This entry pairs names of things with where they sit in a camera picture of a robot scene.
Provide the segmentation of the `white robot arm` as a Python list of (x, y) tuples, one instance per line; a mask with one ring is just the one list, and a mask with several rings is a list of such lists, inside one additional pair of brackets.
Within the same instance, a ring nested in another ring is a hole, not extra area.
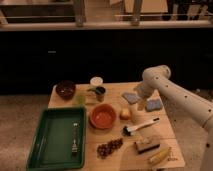
[(146, 101), (155, 90), (188, 112), (208, 133), (200, 171), (213, 171), (213, 103), (191, 93), (169, 80), (167, 65), (150, 67), (142, 72), (142, 81), (135, 87), (138, 96)]

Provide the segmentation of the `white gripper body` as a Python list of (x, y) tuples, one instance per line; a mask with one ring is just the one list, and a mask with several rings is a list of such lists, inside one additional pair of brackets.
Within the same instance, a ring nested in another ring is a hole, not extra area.
[(141, 111), (145, 108), (147, 99), (150, 98), (154, 93), (154, 89), (150, 87), (147, 83), (140, 82), (139, 84), (136, 85), (134, 90), (140, 97), (140, 100), (138, 101), (138, 110)]

